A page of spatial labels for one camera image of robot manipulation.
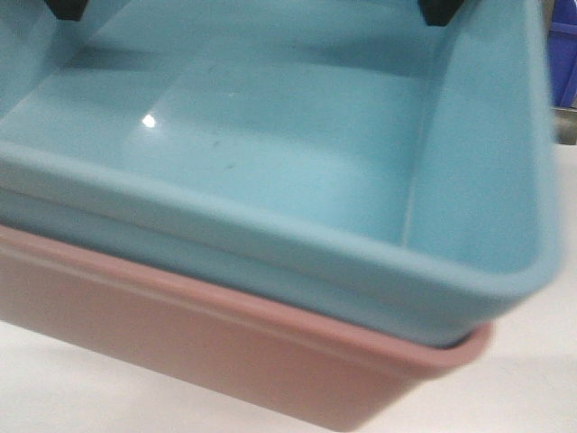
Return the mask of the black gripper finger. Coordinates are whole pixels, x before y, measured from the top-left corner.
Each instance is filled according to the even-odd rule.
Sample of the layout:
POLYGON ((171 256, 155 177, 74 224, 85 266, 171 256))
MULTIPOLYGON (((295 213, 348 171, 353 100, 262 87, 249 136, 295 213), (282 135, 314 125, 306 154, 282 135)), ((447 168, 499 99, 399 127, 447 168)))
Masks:
POLYGON ((464 0, 418 0, 420 13, 427 26, 446 26, 463 5, 464 0))
POLYGON ((79 22, 87 9, 88 0, 44 0, 53 15, 61 21, 79 22))

